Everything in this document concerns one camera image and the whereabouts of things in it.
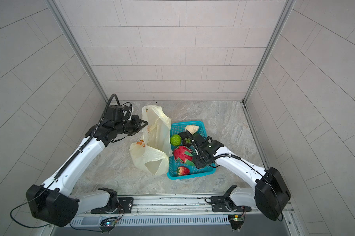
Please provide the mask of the cream printed plastic bag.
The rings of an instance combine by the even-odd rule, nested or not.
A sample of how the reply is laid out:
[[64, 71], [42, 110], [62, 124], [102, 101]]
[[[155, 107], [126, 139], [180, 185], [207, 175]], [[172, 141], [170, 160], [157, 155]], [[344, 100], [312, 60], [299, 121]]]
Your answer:
[[142, 108], [142, 119], [148, 125], [142, 129], [142, 138], [130, 145], [130, 156], [136, 168], [155, 176], [169, 170], [171, 119], [162, 107], [147, 105]]

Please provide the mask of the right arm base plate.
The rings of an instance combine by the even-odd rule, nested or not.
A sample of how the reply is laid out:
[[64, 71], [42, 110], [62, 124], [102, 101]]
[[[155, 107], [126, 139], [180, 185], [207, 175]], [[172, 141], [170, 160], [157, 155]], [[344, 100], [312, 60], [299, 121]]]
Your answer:
[[224, 196], [211, 196], [205, 199], [205, 202], [212, 207], [213, 212], [251, 212], [249, 206], [237, 206], [229, 198]]

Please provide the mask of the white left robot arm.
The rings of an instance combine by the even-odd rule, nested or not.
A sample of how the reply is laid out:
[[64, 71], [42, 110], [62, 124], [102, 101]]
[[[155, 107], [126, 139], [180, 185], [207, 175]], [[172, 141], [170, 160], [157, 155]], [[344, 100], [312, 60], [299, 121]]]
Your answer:
[[132, 113], [131, 103], [111, 105], [113, 99], [118, 99], [116, 94], [111, 95], [99, 122], [90, 128], [64, 164], [41, 185], [32, 185], [27, 190], [27, 204], [34, 218], [64, 227], [76, 215], [86, 211], [124, 212], [116, 191], [112, 189], [100, 188], [78, 197], [71, 196], [73, 187], [86, 168], [110, 143], [118, 141], [118, 135], [130, 137], [148, 125]]

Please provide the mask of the bright green custard apple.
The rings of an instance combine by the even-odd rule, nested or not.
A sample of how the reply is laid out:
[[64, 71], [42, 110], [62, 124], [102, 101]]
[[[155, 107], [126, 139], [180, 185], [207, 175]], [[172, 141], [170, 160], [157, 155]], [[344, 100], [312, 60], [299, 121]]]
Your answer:
[[171, 145], [175, 146], [175, 147], [178, 147], [181, 145], [181, 142], [182, 142], [182, 138], [180, 135], [178, 134], [175, 134], [175, 135], [172, 135], [170, 137], [170, 143]]

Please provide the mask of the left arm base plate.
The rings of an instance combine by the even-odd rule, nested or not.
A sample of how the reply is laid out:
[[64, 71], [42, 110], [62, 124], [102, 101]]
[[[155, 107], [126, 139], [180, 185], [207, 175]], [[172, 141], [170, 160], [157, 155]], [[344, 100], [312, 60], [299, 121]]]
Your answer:
[[92, 209], [91, 214], [128, 214], [132, 211], [133, 202], [131, 197], [112, 198], [106, 206]]

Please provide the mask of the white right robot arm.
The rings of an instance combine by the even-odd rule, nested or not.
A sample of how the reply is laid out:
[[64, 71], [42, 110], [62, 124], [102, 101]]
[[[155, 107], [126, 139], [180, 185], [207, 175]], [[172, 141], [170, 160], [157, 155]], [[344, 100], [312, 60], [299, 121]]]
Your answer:
[[196, 154], [193, 163], [198, 169], [204, 167], [224, 167], [242, 180], [252, 190], [231, 187], [224, 194], [225, 205], [229, 210], [234, 207], [247, 206], [257, 208], [268, 219], [283, 220], [283, 209], [291, 199], [291, 193], [281, 175], [274, 167], [265, 169], [237, 156], [226, 146], [211, 137], [185, 131], [191, 139]]

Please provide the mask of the dark mangosteen green cap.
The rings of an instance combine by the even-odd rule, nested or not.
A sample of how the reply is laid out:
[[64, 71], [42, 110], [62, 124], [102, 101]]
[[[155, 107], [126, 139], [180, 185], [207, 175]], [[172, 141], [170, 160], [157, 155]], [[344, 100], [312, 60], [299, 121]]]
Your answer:
[[184, 138], [182, 140], [182, 145], [185, 147], [191, 147], [192, 146], [192, 140], [190, 138]]

